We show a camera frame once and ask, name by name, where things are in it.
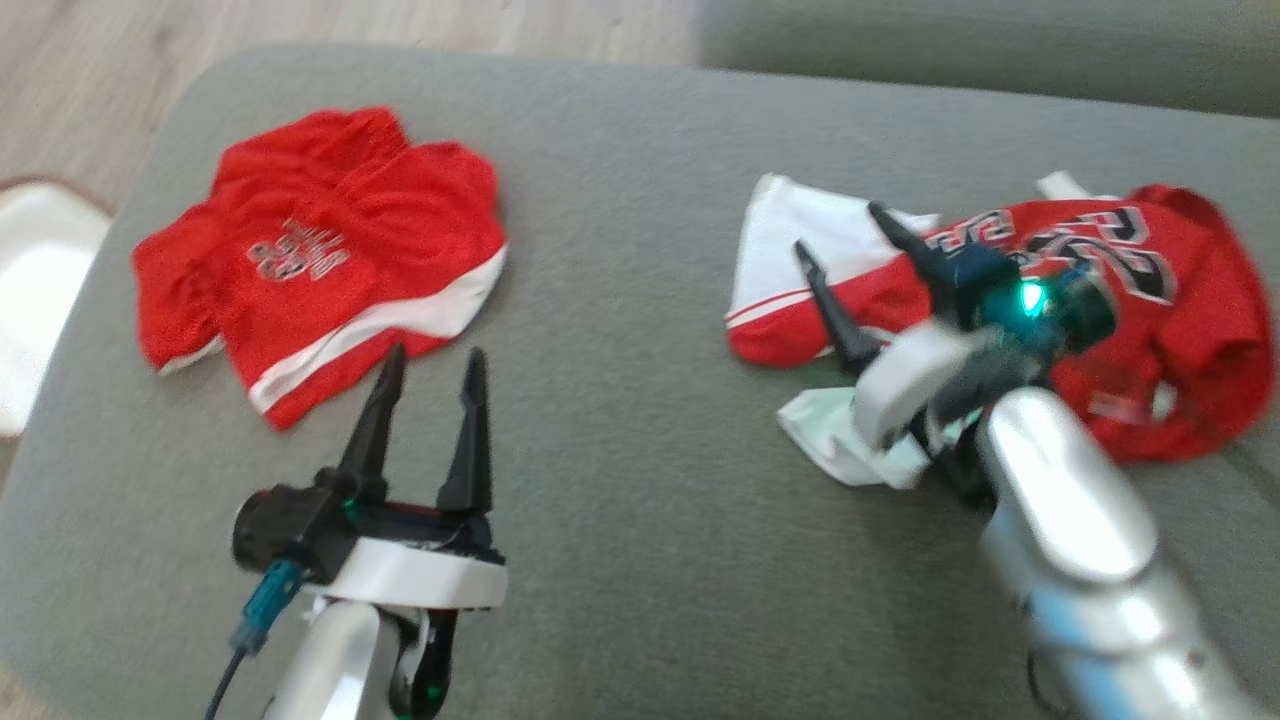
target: green light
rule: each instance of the green light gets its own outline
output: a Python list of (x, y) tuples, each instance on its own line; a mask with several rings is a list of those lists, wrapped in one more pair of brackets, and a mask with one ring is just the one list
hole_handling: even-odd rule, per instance
[(1044, 311), (1048, 293), (1044, 292), (1043, 286), (1037, 282), (1024, 282), (1019, 293), (1023, 301), (1023, 313), (1028, 316), (1034, 318)]

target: black cable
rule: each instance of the black cable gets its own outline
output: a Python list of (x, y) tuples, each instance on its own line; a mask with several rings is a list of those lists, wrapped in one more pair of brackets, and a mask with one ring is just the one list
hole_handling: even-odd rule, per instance
[(227, 670), (223, 673), (221, 682), (218, 683), (218, 689), (214, 691), (214, 697), (209, 701), (205, 720), (214, 720), (214, 716), (218, 715), (218, 706), (223, 703), (223, 696), (227, 694), (227, 688), (230, 687), (232, 678), (236, 676), (236, 670), (239, 669), (242, 660), (244, 660), (244, 648), (238, 647), (232, 653), (232, 661), (227, 664)]

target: wooden floor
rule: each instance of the wooden floor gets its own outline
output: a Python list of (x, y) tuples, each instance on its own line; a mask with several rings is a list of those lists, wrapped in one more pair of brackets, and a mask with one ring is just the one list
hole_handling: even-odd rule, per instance
[[(118, 206), (183, 88), (257, 45), (694, 64), (698, 12), (695, 0), (0, 0), (0, 179), (55, 176)], [(67, 717), (44, 700), (56, 698), (0, 667), (0, 720)]]

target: red garment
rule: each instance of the red garment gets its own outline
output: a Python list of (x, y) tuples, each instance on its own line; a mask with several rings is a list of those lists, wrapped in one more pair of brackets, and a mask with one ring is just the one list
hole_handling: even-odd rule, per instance
[[(983, 242), (1016, 254), (1023, 277), (1087, 260), (1117, 307), (1116, 332), (1052, 372), (1055, 388), (1117, 461), (1181, 460), (1244, 432), (1272, 387), (1267, 296), (1235, 233), (1208, 200), (1153, 184), (1125, 200), (1033, 201), (984, 213), (928, 238), (957, 250)], [(928, 315), (905, 256), (845, 281), (835, 293), (859, 323), (899, 332)], [(809, 361), (827, 345), (812, 300), (732, 328), (746, 360)], [(1160, 416), (1161, 383), (1176, 389)]]
[(411, 146), (387, 108), (325, 110), (229, 147), (209, 200), (133, 251), (138, 340), (165, 373), (224, 342), (276, 429), (393, 343), (460, 334), (502, 272), (497, 178), (456, 142)]

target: gray couch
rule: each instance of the gray couch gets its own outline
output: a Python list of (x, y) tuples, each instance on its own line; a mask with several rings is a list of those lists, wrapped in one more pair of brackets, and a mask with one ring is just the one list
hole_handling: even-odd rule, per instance
[[(493, 515), (508, 603), (460, 628), (444, 717), (1034, 717), (980, 519), (937, 487), (850, 491), (773, 413), (827, 363), (728, 351), (737, 233), (764, 172), (966, 217), (1070, 168), (1221, 201), (1275, 297), (1280, 122), (869, 82), (294, 46), (189, 90), (120, 211), (0, 500), (0, 661), (73, 715), (195, 716), (255, 578), (244, 497), (310, 482), (369, 379), (283, 436), (221, 357), (157, 378), (134, 341), (133, 245), (201, 200), (219, 152), (317, 108), (387, 102), (412, 137), (498, 167), (509, 266), (460, 342), (413, 361), (388, 460), (429, 502), (467, 348), (492, 365)], [(1254, 443), (1280, 460), (1268, 419)], [(1280, 706), (1280, 523), (1226, 457), (1135, 469), (1225, 647)], [(257, 717), (303, 625), (232, 685)]]
[(718, 68), (1280, 117), (1266, 0), (708, 0)]

